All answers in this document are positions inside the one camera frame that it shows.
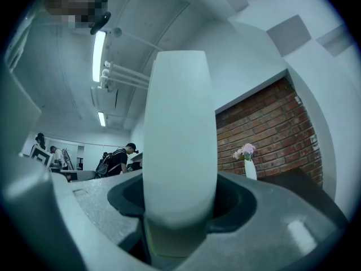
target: pink flower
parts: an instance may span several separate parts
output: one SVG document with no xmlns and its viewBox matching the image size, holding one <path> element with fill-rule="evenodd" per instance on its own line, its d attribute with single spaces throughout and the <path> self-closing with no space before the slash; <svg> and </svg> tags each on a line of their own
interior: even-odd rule
<svg viewBox="0 0 361 271">
<path fill-rule="evenodd" d="M 246 143 L 243 147 L 242 147 L 242 154 L 253 154 L 254 150 L 256 149 L 256 147 L 252 146 L 250 143 Z"/>
<path fill-rule="evenodd" d="M 251 145 L 250 143 L 246 143 L 242 148 L 240 148 L 233 154 L 233 158 L 239 160 L 239 157 L 243 155 L 245 159 L 250 160 L 250 157 L 255 149 L 255 146 Z"/>
</svg>

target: backpack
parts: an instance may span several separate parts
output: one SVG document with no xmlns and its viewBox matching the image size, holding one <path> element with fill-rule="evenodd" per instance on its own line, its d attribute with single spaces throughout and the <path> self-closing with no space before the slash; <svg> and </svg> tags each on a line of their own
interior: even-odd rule
<svg viewBox="0 0 361 271">
<path fill-rule="evenodd" d="M 99 161 L 99 164 L 95 170 L 95 178 L 105 178 L 108 177 L 108 172 L 114 170 L 116 167 L 118 167 L 121 163 L 115 165 L 113 168 L 108 170 L 109 163 L 112 160 L 112 157 L 119 154 L 120 150 L 116 150 L 115 152 L 111 152 L 110 154 L 105 152 L 103 154 L 103 158 Z"/>
</svg>

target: black cap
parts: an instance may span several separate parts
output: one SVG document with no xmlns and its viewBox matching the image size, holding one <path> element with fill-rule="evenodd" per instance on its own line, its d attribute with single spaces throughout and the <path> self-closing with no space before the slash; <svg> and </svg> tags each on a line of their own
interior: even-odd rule
<svg viewBox="0 0 361 271">
<path fill-rule="evenodd" d="M 127 147 L 131 147 L 133 150 L 136 150 L 136 149 L 137 149 L 137 147 L 135 146 L 135 144 L 132 143 L 132 142 L 128 143 L 126 146 L 127 146 Z"/>
<path fill-rule="evenodd" d="M 38 136 L 35 137 L 35 140 L 37 141 L 38 139 L 44 139 L 44 135 L 42 133 L 38 133 Z"/>
</svg>

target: pixelated blur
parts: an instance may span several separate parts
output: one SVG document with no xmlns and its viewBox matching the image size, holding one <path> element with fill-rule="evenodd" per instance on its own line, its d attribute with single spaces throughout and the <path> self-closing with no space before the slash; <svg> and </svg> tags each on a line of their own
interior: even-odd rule
<svg viewBox="0 0 361 271">
<path fill-rule="evenodd" d="M 70 28 L 92 27 L 107 13 L 108 0 L 45 0 L 46 10 Z"/>
</svg>

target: person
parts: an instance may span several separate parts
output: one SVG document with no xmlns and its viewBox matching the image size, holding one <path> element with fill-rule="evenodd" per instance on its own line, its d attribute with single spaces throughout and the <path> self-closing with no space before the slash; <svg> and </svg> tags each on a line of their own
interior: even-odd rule
<svg viewBox="0 0 361 271">
<path fill-rule="evenodd" d="M 45 147 L 45 137 L 42 133 L 38 133 L 38 135 L 35 137 L 35 140 L 37 143 L 35 143 L 32 147 L 32 151 L 34 149 L 35 146 L 39 146 L 41 147 L 43 150 L 46 151 L 46 147 Z"/>
<path fill-rule="evenodd" d="M 118 150 L 111 158 L 111 161 L 108 165 L 108 175 L 115 176 L 116 174 L 127 173 L 126 163 L 128 161 L 128 156 L 135 152 L 136 146 L 133 143 L 128 143 L 124 148 Z"/>
<path fill-rule="evenodd" d="M 59 148 L 57 148 L 55 146 L 51 146 L 50 147 L 50 152 L 52 154 L 55 154 L 55 156 L 54 156 L 55 160 L 60 160 L 60 162 L 61 162 L 60 167 L 63 167 L 64 170 L 69 169 L 69 166 L 68 166 L 67 162 L 64 159 L 64 155 L 63 155 L 63 152 L 61 151 L 61 149 L 59 149 Z"/>
</svg>

